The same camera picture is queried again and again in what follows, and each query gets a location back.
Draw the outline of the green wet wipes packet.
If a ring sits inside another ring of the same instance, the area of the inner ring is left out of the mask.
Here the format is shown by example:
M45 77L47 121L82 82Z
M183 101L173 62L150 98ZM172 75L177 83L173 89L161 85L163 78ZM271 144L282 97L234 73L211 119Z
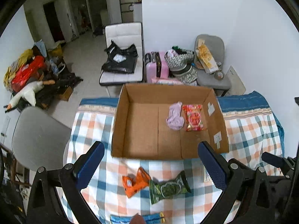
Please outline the green wet wipes packet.
M191 188L187 182L185 171L181 171L175 179L155 183L149 181L149 197L152 205L163 199L170 199L173 196L191 193Z

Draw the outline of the plaid checked tablecloth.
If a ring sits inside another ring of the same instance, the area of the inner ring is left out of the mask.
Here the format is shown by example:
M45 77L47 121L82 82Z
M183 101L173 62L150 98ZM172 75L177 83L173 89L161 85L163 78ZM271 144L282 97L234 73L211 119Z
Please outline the plaid checked tablecloth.
M242 96L220 97L229 139L225 159L237 159L251 169L263 167L267 175L280 176L279 168L265 163L261 156L269 152L284 155L284 130L266 99L254 91ZM82 196L102 223L115 216L163 213L166 223L200 223L221 194L204 172L200 159L146 161L114 158L111 155L116 98L82 99L71 130L66 162L74 163L91 145L100 141L105 154ZM184 171L191 191L150 201L145 188L128 198L122 177L135 176L143 168L156 181L168 181Z

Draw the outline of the red plastic bag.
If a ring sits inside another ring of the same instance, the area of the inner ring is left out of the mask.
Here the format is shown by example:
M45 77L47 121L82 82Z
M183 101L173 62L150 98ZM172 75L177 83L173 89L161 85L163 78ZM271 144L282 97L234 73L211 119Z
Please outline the red plastic bag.
M12 90L19 92L22 90L30 78L39 79L42 72L46 70L45 58L36 56L30 64L23 65L11 81Z

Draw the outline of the patterned tote bag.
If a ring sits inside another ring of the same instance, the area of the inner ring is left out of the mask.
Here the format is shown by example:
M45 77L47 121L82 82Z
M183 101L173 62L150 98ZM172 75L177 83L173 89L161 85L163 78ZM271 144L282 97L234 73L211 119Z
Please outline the patterned tote bag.
M173 46L164 55L171 74L184 84L196 83L197 81L197 70L193 66L194 57L193 51L181 49L178 46Z

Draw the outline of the pink suitcase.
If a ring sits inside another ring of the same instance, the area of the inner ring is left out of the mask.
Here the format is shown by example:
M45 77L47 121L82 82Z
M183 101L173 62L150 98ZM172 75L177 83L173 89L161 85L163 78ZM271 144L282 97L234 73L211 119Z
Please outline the pink suitcase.
M147 83L152 83L152 79L167 79L169 77L169 67L165 61L165 52L151 52L145 54L145 70Z

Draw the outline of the open cardboard milk box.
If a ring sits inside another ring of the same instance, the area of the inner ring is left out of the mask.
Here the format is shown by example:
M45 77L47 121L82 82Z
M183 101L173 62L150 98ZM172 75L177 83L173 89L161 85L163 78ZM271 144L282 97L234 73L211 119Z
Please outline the open cardboard milk box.
M206 141L229 152L226 125L211 88L135 83L122 87L112 137L112 156L141 160L198 158Z

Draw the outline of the blue long snack packet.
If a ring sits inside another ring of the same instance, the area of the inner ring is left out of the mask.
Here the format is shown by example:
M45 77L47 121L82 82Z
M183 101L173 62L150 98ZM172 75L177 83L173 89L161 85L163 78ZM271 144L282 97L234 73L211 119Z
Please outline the blue long snack packet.
M165 216L163 212L149 214L149 215L140 215L135 214L134 216L110 216L110 223L165 223Z

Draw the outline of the yellow cloth pile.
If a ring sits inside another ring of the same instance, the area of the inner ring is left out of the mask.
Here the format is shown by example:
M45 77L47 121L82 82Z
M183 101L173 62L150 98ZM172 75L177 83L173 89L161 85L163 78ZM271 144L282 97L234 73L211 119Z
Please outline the yellow cloth pile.
M26 64L27 60L32 59L34 56L32 49L25 50L20 57L14 61L7 69L4 75L3 83L6 90L11 91L11 82L15 78L17 71Z

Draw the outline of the black plastic bag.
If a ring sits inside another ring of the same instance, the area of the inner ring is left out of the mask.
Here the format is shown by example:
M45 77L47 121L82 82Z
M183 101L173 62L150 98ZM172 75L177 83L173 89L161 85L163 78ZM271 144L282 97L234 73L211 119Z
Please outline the black plastic bag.
M104 50L107 61L102 65L103 72L118 74L133 74L137 64L138 53L136 46L132 44L126 49L121 49L114 41Z

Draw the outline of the yellow paper bag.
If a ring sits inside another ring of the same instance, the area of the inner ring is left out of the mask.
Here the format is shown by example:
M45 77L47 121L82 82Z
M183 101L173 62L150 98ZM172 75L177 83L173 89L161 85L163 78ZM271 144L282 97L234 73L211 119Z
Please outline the yellow paper bag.
M213 74L219 70L209 48L205 45L205 40L198 39L196 55L207 74Z

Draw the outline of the grey padded chair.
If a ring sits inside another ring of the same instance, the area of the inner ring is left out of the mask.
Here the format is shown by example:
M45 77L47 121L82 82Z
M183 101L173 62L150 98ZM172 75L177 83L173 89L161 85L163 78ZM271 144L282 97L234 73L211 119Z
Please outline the grey padded chair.
M210 50L213 58L218 64L219 71L214 72L212 74L208 74L205 72L204 68L201 66L201 63L195 55L194 64L199 66L197 69L197 84L200 86L205 86L209 88L213 88L215 90L228 91L231 87L231 83L227 76L225 76L222 72L223 64L224 64L224 42L218 36L208 35L208 34L200 34L196 37L194 50L198 47L198 41L203 40L205 45Z

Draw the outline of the white leather chair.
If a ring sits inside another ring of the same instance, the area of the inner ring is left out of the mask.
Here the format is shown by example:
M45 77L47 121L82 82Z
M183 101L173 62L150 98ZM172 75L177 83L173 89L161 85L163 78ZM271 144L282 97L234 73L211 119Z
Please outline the white leather chair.
M107 62L103 64L101 86L140 83L143 80L142 23L120 23L105 27Z

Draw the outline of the white goose plush toy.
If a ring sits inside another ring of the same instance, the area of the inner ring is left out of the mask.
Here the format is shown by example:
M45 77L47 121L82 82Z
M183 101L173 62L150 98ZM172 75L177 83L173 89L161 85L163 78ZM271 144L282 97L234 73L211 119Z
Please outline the white goose plush toy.
M36 96L35 94L42 90L45 85L53 85L55 80L47 81L33 81L27 84L22 90L20 90L13 98L11 98L8 105L4 106L5 112L10 112L14 110L19 104L20 99L26 100L31 106L36 106Z

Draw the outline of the pink soft cloth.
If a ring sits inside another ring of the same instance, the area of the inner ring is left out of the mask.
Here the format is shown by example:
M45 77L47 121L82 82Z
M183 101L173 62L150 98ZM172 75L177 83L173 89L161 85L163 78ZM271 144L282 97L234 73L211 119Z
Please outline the pink soft cloth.
M166 119L167 126L172 130L180 130L184 126L184 118L181 116L182 102L177 102L169 107Z

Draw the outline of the red snack packet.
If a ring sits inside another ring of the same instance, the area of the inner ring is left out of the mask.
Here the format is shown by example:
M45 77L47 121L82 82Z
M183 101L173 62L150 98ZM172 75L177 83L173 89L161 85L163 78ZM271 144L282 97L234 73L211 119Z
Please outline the red snack packet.
M182 109L186 117L186 131L203 131L207 129L203 121L204 113L202 105L183 105Z

